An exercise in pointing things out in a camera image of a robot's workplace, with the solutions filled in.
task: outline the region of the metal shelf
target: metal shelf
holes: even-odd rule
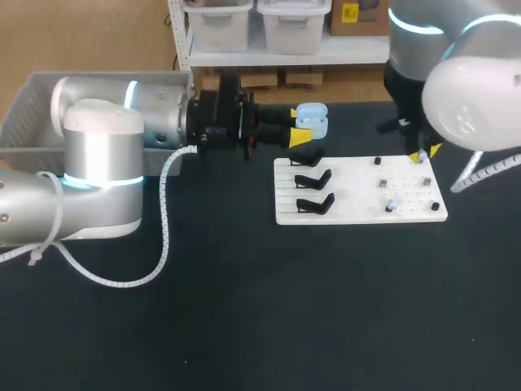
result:
[[[265,39],[257,35],[243,53],[205,53],[193,42],[188,62],[191,67],[383,64],[389,59],[388,37],[332,37],[324,32],[321,50],[316,55],[276,55],[266,49]]]
[[[241,67],[327,64],[383,64],[389,59],[388,37],[332,37],[327,29],[316,55],[276,55],[266,48],[264,23],[252,15],[248,50],[241,53],[199,51],[191,30],[185,33],[181,0],[169,0],[173,34],[181,69],[191,67]]]

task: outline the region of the yellow label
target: yellow label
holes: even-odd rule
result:
[[[356,23],[360,4],[344,4],[342,9],[342,23]]]

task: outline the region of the gray plastic crate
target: gray plastic crate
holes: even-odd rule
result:
[[[50,122],[50,98],[56,83],[66,76],[107,77],[125,81],[192,87],[190,72],[36,72],[17,94],[0,125],[0,158],[12,169],[28,173],[51,171],[63,175],[63,139]],[[171,150],[145,149],[145,175],[159,176]],[[181,159],[169,175],[178,175]]]

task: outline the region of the hole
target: hole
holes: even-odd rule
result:
[[[164,134],[157,134],[155,136],[155,140],[159,143],[159,144],[162,144],[162,143],[166,143],[167,142],[167,138]]]

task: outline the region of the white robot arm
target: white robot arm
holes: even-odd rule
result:
[[[521,146],[518,12],[517,0],[392,1],[386,87],[400,116],[427,133],[427,141],[409,140],[408,154],[424,148],[433,156],[448,140],[478,152],[473,169],[482,152]],[[502,168],[518,162],[513,156]],[[500,170],[453,191],[492,171]]]

